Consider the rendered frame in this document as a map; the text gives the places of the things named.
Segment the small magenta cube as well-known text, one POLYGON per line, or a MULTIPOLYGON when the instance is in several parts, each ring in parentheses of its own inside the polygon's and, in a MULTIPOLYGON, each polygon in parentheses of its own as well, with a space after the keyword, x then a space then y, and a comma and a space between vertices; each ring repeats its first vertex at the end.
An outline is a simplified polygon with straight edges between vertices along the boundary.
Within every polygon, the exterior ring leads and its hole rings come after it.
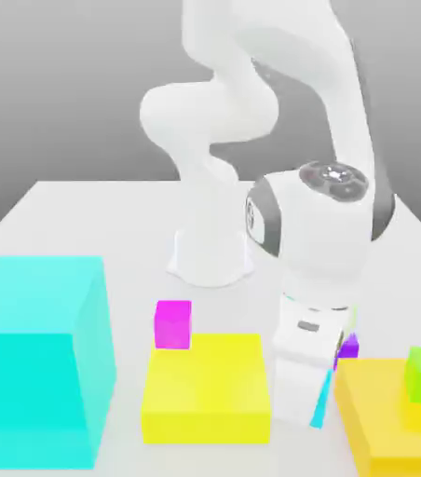
POLYGON ((157 349, 189 349, 191 345, 192 302, 159 300, 154 316, 157 349))

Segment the small cyan cube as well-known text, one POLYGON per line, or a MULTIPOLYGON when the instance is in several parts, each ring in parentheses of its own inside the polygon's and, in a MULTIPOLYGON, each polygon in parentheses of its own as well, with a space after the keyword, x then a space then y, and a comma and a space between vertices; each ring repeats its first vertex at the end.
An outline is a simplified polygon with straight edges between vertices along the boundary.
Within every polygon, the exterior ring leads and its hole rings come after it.
POLYGON ((323 427, 332 378, 333 369, 328 371, 323 386, 321 388, 320 395, 314 410, 314 415, 309 424, 311 428, 321 429, 323 427))

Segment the large yellow box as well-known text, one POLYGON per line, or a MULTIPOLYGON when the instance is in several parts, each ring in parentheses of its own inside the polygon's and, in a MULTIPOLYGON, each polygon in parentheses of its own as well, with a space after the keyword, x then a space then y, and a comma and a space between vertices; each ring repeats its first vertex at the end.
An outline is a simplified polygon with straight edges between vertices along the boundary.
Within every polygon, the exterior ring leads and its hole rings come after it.
POLYGON ((147 444, 267 444, 271 405, 259 334, 194 334, 153 348, 141 407, 147 444))

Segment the small purple cube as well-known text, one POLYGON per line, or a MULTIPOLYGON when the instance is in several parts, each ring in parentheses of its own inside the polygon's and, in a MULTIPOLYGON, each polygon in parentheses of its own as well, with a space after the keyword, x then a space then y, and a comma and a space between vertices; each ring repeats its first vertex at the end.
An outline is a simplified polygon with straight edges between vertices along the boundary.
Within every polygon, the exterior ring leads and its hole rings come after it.
POLYGON ((337 364, 339 360, 342 359, 353 359, 357 358, 359 356, 359 350, 360 350, 360 343, 357 338, 357 335, 355 333, 351 333, 343 342, 342 346, 340 349, 337 351, 334 364, 333 364, 333 369, 337 369, 337 364))

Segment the large orange box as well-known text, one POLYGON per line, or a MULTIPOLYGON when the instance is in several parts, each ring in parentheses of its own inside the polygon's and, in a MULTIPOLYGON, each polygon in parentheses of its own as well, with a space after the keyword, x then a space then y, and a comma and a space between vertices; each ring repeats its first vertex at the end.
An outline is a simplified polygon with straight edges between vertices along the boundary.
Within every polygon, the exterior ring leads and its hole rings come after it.
POLYGON ((359 477, 421 477, 421 403, 404 370, 404 359, 339 361, 334 397, 359 477))

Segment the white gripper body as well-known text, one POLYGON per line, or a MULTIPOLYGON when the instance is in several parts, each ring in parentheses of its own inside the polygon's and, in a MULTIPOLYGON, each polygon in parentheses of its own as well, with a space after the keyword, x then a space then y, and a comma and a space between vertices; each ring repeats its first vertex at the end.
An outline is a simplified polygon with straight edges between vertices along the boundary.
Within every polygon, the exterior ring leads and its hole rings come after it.
POLYGON ((291 425, 309 426, 324 380, 331 369, 276 355, 272 417, 291 425))

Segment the large cyan box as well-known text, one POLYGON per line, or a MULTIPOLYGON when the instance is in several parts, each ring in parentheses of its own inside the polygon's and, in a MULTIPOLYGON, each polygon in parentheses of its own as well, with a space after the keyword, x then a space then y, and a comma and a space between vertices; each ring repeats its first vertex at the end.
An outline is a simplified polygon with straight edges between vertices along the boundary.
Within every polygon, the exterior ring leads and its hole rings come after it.
POLYGON ((0 256, 0 470, 88 470, 116 380, 98 256, 0 256))

